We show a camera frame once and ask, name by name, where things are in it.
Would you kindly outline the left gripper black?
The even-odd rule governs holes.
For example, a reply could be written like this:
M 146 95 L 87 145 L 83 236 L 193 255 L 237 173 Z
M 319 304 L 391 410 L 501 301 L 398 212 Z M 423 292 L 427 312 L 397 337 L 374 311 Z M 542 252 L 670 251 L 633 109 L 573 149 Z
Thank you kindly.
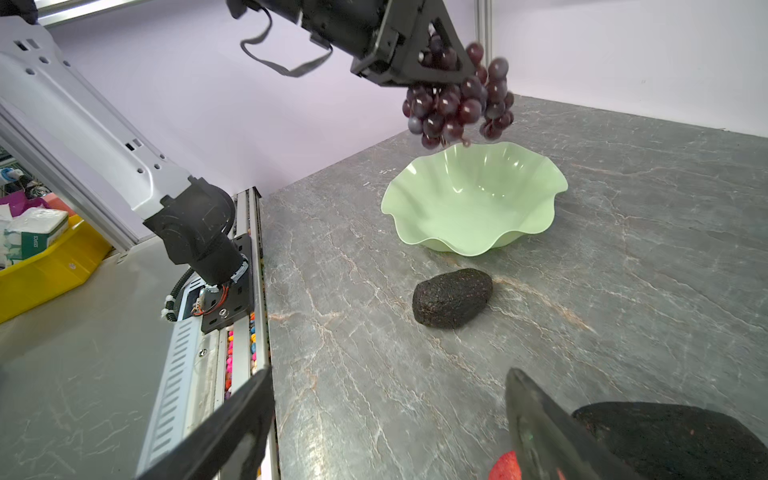
M 263 12 L 263 33 L 240 42 L 252 60 L 279 75 L 300 78 L 336 50 L 353 57 L 351 72 L 378 86 L 459 84 L 475 72 L 443 1 L 240 1 L 226 3 L 231 16 Z M 326 53 L 289 69 L 249 48 L 264 42 L 276 14 L 307 31 Z

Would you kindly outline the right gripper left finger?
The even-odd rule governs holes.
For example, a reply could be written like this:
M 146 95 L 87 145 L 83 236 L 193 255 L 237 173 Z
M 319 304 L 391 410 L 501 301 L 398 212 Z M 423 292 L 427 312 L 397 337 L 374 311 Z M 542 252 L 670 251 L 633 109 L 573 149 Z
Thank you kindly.
M 275 419 L 273 372 L 256 372 L 228 401 L 213 412 L 141 479 L 212 479 L 245 439 L 251 444 L 241 459 L 239 477 L 255 479 L 266 457 L 269 431 Z

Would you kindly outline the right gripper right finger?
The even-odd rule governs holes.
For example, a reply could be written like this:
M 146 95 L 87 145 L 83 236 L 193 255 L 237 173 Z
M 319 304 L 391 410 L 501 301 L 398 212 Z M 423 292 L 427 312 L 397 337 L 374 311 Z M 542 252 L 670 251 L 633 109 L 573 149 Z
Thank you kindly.
M 523 370 L 506 374 L 509 432 L 524 479 L 638 479 Z

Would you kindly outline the dark purple grape bunch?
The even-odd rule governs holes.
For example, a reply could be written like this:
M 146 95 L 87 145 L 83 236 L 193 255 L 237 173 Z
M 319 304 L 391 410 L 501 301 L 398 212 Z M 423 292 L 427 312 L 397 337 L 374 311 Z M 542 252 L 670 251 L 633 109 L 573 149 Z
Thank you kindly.
M 474 73 L 458 83 L 417 85 L 407 90 L 402 113 L 408 131 L 429 149 L 470 141 L 467 127 L 477 124 L 487 140 L 498 139 L 514 122 L 515 95 L 508 87 L 509 61 L 496 57 L 484 62 L 482 44 L 472 42 L 466 54 Z

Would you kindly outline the red apple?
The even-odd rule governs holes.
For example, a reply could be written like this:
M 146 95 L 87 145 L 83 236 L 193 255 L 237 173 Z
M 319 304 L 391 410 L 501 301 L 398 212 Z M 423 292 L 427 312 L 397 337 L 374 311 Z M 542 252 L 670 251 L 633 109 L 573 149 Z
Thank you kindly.
M 491 468 L 488 480 L 521 480 L 522 471 L 514 451 L 501 455 Z

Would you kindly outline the dark avocado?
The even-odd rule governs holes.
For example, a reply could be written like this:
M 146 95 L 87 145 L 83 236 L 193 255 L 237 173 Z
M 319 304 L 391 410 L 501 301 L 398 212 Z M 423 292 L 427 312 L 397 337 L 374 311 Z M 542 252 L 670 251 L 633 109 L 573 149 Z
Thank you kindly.
M 460 328 L 485 309 L 493 289 L 492 277 L 474 268 L 437 275 L 416 285 L 414 318 L 426 327 Z
M 735 418 L 699 407 L 602 402 L 572 418 L 646 479 L 765 479 L 767 446 Z

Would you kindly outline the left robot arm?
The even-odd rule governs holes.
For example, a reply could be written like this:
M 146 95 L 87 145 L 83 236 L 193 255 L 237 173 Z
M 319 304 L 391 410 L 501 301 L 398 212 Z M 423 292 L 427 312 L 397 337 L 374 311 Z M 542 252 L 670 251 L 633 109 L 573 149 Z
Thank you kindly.
M 231 1 L 281 16 L 352 72 L 384 87 L 457 85 L 482 50 L 464 46 L 440 1 Z M 61 54 L 32 1 L 1 5 L 1 117 L 10 151 L 53 163 L 72 156 L 113 187 L 163 241 L 170 260 L 208 284 L 239 280 L 252 263 L 230 240 L 234 204 L 221 188 L 169 163 Z

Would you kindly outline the light green wavy bowl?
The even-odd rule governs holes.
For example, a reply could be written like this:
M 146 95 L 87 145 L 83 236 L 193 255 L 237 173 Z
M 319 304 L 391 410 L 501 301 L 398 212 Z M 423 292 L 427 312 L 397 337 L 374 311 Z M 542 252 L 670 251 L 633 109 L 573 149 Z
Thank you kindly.
M 568 188 L 552 160 L 518 144 L 455 145 L 411 161 L 380 208 L 403 243 L 477 257 L 545 232 Z

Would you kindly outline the colourful bead strip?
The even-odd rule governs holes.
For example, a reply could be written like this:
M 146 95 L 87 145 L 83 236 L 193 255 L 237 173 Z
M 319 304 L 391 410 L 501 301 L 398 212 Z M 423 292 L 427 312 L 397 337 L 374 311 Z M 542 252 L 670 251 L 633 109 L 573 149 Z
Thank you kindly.
M 226 328 L 224 400 L 244 385 L 258 368 L 255 314 L 242 318 Z

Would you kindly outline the yellow plastic bin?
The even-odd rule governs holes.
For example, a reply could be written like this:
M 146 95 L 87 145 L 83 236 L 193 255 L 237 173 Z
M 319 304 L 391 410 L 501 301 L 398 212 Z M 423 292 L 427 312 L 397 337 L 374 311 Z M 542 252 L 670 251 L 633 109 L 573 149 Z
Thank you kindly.
M 70 217 L 67 230 L 44 252 L 1 271 L 1 321 L 84 284 L 111 250 L 91 225 Z

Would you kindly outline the white green tissue box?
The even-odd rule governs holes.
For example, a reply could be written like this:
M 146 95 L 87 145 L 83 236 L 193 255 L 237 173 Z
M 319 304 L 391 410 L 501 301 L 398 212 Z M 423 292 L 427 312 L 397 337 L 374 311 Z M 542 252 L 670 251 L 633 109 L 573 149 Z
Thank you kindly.
M 1 227 L 1 267 L 7 268 L 48 249 L 69 227 L 66 211 L 29 208 Z

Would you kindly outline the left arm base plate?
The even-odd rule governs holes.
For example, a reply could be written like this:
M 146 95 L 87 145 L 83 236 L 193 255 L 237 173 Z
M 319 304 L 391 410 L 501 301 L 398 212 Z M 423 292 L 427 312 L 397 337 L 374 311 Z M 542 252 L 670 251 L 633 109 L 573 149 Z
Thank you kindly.
M 255 306 L 253 242 L 249 234 L 232 240 L 241 255 L 241 265 L 233 277 L 218 286 L 215 293 L 205 293 L 201 300 L 201 332 L 224 330 L 248 317 Z

